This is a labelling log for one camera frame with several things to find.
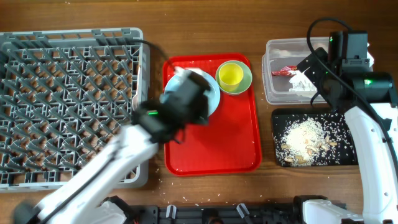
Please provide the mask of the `large light blue plate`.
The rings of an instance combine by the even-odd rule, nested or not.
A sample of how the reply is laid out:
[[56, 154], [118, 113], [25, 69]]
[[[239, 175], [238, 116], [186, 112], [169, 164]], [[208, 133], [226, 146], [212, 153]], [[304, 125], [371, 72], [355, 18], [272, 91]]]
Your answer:
[[208, 97], [208, 116], [211, 116], [217, 109], [219, 103], [220, 103], [220, 98], [221, 98], [221, 93], [220, 89], [218, 87], [218, 84], [216, 83], [216, 80], [208, 73], [204, 72], [203, 70], [199, 68], [181, 68], [177, 67], [177, 74], [174, 75], [166, 84], [165, 89], [164, 89], [164, 94], [166, 95], [167, 93], [171, 91], [175, 91], [179, 85], [182, 83], [182, 72], [190, 70], [192, 72], [195, 72], [201, 76], [203, 76], [206, 81], [208, 82], [210, 86], [210, 91], [206, 91], [205, 95]]

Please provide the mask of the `yellow cup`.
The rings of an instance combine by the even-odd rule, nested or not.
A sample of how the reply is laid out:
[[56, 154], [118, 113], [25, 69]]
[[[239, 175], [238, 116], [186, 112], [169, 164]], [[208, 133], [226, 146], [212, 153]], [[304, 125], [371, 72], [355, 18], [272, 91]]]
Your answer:
[[242, 68], [232, 62], [228, 62], [221, 66], [218, 77], [220, 87], [227, 92], [235, 91], [243, 80], [244, 72]]

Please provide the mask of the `green bowl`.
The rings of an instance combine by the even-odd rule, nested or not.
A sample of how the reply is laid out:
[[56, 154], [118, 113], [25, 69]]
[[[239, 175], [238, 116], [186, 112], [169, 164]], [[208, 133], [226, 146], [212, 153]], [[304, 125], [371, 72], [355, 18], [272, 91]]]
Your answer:
[[[222, 89], [220, 78], [219, 78], [221, 67], [223, 65], [226, 65], [227, 63], [234, 63], [236, 65], [239, 65], [243, 70], [243, 79], [242, 79], [241, 83], [238, 85], [237, 89], [235, 89], [233, 91], [226, 91], [226, 90]], [[238, 60], [226, 61], [226, 62], [222, 63], [216, 71], [216, 82], [219, 85], [220, 90], [223, 91], [224, 93], [226, 93], [228, 95], [240, 95], [243, 92], [245, 92], [246, 90], [248, 90], [249, 87], [251, 86], [252, 72], [251, 72], [251, 69], [245, 63], [243, 63], [241, 61], [238, 61]]]

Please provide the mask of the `white plastic fork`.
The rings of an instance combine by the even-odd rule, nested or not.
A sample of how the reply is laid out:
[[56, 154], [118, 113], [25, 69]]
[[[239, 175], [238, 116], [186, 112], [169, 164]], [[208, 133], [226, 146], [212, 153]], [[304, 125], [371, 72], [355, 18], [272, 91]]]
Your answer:
[[135, 111], [138, 105], [139, 105], [139, 94], [137, 93], [132, 97], [132, 110]]

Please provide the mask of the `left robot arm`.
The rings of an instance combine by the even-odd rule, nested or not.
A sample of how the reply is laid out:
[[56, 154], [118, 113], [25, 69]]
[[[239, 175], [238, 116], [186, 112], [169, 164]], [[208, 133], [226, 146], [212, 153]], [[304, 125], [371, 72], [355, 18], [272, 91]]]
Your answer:
[[133, 168], [152, 158], [159, 144], [174, 141], [188, 124], [205, 124], [208, 117], [206, 78], [191, 70], [178, 75], [180, 84], [165, 99], [140, 103], [132, 122], [121, 128], [104, 149], [63, 187], [37, 205], [20, 203], [13, 223], [124, 223], [123, 210], [103, 199]]

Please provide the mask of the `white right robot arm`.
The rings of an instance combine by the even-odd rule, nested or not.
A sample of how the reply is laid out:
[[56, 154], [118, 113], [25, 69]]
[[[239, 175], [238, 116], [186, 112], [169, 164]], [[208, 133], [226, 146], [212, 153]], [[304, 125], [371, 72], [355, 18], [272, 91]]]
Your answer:
[[301, 203], [304, 223], [397, 223], [397, 90], [390, 74], [372, 72], [363, 54], [330, 62], [312, 49], [297, 68], [332, 109], [343, 113], [352, 135], [363, 186], [360, 215], [326, 199]]

